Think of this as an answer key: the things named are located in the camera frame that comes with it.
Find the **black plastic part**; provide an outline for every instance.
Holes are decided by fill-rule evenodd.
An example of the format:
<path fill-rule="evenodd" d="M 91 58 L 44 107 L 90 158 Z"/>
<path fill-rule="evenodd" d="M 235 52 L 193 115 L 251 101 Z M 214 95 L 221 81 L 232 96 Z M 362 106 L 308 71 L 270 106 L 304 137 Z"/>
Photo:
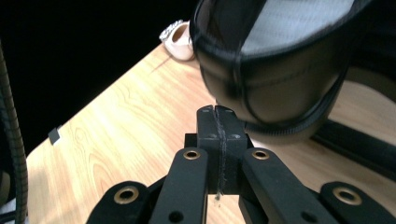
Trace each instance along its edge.
<path fill-rule="evenodd" d="M 115 201 L 119 190 L 124 188 L 135 188 L 137 192 L 125 191 L 120 197 L 129 198 L 137 194 L 137 198 L 130 202 L 120 204 Z M 101 201 L 92 210 L 87 223 L 148 223 L 149 221 L 149 191 L 143 184 L 125 181 L 109 189 Z"/>
<path fill-rule="evenodd" d="M 205 223 L 207 162 L 196 147 L 176 154 L 149 223 Z"/>
<path fill-rule="evenodd" d="M 213 106 L 207 105 L 198 109 L 196 145 L 205 150 L 208 155 L 207 190 L 209 194 L 216 194 L 219 191 L 220 138 Z"/>
<path fill-rule="evenodd" d="M 396 181 L 396 146 L 331 120 L 312 139 Z"/>
<path fill-rule="evenodd" d="M 248 139 L 235 113 L 224 106 L 215 107 L 220 143 L 220 192 L 223 194 L 239 194 L 242 176 L 241 162 L 248 148 Z"/>
<path fill-rule="evenodd" d="M 244 217 L 245 223 L 268 223 L 268 217 L 262 211 L 262 208 L 259 204 L 253 203 L 240 196 L 238 205 L 242 216 Z"/>
<path fill-rule="evenodd" d="M 340 223 L 396 223 L 396 218 L 383 206 L 360 189 L 346 183 L 323 185 L 319 199 Z"/>
<path fill-rule="evenodd" d="M 272 151 L 248 149 L 243 171 L 271 223 L 337 223 Z"/>
<path fill-rule="evenodd" d="M 54 128 L 49 132 L 49 141 L 52 145 L 54 145 L 61 136 L 59 135 L 58 128 Z"/>
<path fill-rule="evenodd" d="M 15 220 L 15 211 L 7 212 L 0 215 L 0 223 L 6 223 Z"/>

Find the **small black object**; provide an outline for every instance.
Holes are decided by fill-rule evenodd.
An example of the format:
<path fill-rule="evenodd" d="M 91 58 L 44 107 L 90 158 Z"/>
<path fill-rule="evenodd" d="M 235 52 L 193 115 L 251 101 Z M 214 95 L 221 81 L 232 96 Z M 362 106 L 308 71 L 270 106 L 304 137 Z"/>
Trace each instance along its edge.
<path fill-rule="evenodd" d="M 54 128 L 49 132 L 49 141 L 52 145 L 54 145 L 59 139 L 61 139 L 58 130 L 59 128 Z"/>

